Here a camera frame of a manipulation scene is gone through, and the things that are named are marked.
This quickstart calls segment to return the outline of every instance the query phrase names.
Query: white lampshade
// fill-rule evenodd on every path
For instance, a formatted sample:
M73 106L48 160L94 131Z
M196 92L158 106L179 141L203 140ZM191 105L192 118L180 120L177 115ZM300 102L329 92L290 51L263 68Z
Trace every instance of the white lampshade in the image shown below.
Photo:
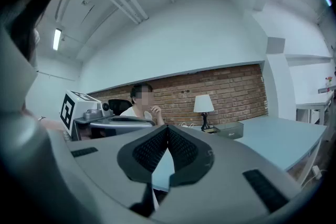
M196 96L194 112L214 111L209 94Z

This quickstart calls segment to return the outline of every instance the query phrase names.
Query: power strip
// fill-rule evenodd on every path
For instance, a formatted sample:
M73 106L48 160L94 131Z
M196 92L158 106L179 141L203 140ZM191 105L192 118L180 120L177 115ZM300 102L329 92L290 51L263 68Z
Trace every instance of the power strip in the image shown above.
M320 168L317 165L314 165L311 169L315 175L315 178L319 180L322 177Z

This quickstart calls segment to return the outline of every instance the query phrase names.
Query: seated person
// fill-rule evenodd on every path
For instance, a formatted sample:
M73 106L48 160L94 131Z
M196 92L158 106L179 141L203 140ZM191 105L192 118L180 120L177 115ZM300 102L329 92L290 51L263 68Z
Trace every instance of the seated person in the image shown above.
M137 83L131 90L131 99L133 106L122 112L120 116L132 116L145 118L152 121L150 111L157 118L157 125L164 125L161 115L161 108L153 104L153 88L148 83Z

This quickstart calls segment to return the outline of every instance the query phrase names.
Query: chair backrest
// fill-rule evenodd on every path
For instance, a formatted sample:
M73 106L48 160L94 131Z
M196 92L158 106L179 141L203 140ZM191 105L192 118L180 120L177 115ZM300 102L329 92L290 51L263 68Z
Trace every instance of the chair backrest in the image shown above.
M126 111L132 106L132 103L127 100L110 99L109 106L110 109L113 110L113 114L115 114L116 116L120 116L122 112Z

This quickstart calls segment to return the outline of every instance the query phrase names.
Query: white power socket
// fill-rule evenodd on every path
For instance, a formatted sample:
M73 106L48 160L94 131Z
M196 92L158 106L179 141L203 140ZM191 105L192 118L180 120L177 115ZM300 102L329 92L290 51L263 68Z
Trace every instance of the white power socket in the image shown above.
M314 165L311 169L315 175L315 178L319 180L322 177L320 168L317 165Z

